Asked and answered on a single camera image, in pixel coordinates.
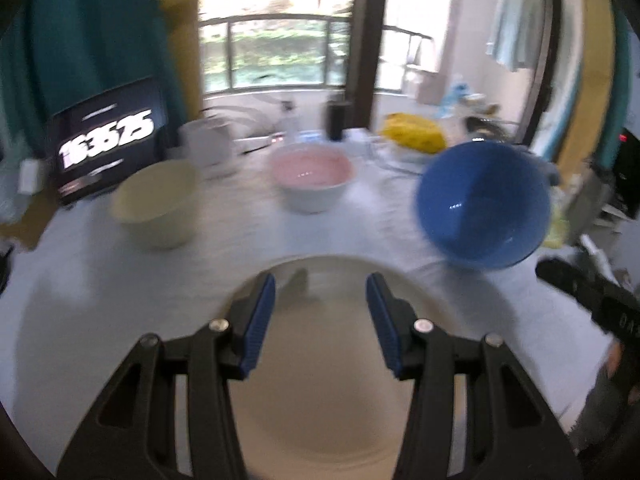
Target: plate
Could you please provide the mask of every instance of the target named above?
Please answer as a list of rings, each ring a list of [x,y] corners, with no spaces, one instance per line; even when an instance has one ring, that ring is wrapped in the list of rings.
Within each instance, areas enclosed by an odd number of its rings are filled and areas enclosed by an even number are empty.
[[[375,271],[418,316],[453,327],[419,286],[380,264],[315,256],[272,267],[278,291],[260,361],[229,384],[244,459],[260,478],[392,477],[413,382],[385,367],[365,299]]]

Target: screw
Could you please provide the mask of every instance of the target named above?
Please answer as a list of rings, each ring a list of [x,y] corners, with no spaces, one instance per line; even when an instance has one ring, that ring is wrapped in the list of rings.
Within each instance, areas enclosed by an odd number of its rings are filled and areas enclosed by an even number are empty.
[[[145,348],[151,348],[158,344],[158,336],[156,334],[145,334],[140,338],[140,344]]]
[[[497,334],[487,334],[484,340],[489,346],[492,346],[494,348],[500,348],[504,344],[504,339],[502,338],[502,336]]]
[[[229,328],[229,322],[226,319],[214,319],[209,323],[209,329],[213,332],[224,332]]]
[[[428,334],[433,330],[433,323],[428,319],[417,319],[414,323],[414,328],[416,332],[420,332],[421,334]]]

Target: white tablecloth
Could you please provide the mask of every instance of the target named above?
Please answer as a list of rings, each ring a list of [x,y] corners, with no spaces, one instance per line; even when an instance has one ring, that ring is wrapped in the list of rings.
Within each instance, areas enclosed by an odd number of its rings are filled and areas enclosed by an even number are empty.
[[[50,469],[141,334],[194,332],[244,279],[297,255],[349,254],[404,271],[442,300],[457,334],[500,333],[558,415],[588,391],[609,338],[536,280],[536,254],[485,274],[447,265],[416,225],[417,179],[364,160],[334,210],[286,211],[264,173],[266,151],[206,183],[200,231],[184,247],[139,251],[105,195],[60,210],[37,250],[17,256],[0,298],[0,399]]]

